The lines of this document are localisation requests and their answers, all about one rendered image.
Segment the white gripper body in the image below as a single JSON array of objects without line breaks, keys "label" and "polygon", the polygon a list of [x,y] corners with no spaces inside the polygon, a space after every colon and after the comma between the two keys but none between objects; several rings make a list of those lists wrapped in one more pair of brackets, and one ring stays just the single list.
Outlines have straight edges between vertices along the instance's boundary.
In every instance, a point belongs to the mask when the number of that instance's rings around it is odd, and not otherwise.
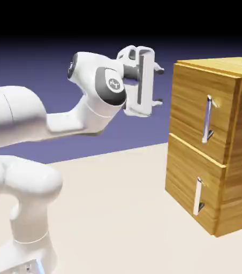
[{"label": "white gripper body", "polygon": [[127,99],[124,112],[128,116],[149,117],[152,114],[154,61],[152,48],[138,46],[134,63],[124,65],[124,78],[138,81],[137,85],[125,85]]}]

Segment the large wood cabinet door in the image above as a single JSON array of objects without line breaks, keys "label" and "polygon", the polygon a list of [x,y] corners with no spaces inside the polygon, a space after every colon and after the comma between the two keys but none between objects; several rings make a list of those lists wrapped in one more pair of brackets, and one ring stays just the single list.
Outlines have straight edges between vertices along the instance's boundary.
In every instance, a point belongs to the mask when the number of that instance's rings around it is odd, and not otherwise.
[{"label": "large wood cabinet door", "polygon": [[[242,78],[176,63],[173,68],[170,133],[215,161],[228,161],[236,103]],[[211,110],[213,136],[202,143],[207,95],[219,105]]]}]

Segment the small wood cabinet door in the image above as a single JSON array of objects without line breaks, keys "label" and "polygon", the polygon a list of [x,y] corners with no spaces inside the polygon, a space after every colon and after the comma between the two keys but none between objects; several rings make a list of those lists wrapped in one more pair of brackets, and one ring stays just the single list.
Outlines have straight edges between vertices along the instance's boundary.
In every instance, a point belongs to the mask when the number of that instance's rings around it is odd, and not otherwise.
[{"label": "small wood cabinet door", "polygon": [[[165,189],[211,235],[216,231],[225,172],[225,165],[169,134]],[[197,177],[204,183],[201,201],[205,207],[195,216]]]}]

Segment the light wood cabinet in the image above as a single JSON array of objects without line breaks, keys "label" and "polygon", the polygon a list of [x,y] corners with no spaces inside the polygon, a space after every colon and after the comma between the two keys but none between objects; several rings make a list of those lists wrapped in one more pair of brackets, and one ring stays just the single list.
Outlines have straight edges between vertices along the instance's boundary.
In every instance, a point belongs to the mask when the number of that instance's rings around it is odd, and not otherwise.
[{"label": "light wood cabinet", "polygon": [[[176,63],[242,78],[242,57],[190,59]],[[220,212],[213,234],[216,237],[242,229],[242,82],[236,103],[228,161],[224,165],[226,172]]]}]

